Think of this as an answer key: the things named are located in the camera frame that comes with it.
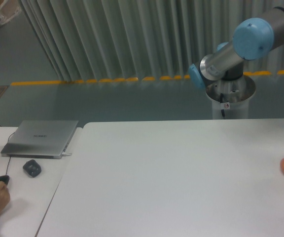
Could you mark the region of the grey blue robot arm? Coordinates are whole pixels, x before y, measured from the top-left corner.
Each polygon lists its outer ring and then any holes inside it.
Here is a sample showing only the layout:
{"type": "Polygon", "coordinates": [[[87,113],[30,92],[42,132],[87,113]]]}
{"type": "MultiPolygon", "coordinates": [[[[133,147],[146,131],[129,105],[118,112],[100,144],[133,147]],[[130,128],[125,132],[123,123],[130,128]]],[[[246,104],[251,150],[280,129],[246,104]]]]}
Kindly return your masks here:
{"type": "Polygon", "coordinates": [[[205,88],[227,77],[230,70],[244,61],[260,59],[282,45],[284,5],[243,21],[227,44],[189,66],[190,79],[198,88],[205,88]]]}

